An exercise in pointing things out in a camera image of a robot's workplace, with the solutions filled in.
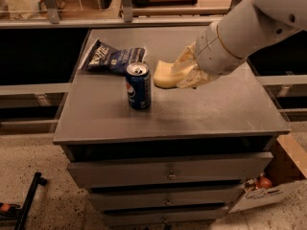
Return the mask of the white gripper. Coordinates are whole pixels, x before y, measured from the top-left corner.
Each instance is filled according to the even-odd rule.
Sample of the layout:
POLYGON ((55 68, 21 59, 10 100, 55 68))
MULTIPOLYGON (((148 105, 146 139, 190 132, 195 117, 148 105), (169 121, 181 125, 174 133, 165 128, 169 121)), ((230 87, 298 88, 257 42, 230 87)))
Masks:
POLYGON ((241 30, 242 27, 233 22, 211 23, 196 43, 184 48, 171 67, 172 76, 187 75, 177 88, 208 84, 244 63, 247 57, 243 55, 241 30))

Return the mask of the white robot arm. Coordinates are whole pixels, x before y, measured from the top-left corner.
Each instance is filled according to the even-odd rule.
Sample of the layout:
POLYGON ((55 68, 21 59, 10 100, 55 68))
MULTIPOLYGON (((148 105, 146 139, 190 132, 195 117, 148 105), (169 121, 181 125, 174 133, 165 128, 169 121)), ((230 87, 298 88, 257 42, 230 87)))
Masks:
POLYGON ((232 73, 247 57, 307 30, 307 0, 243 0, 211 23, 171 68, 178 88, 198 87, 232 73))

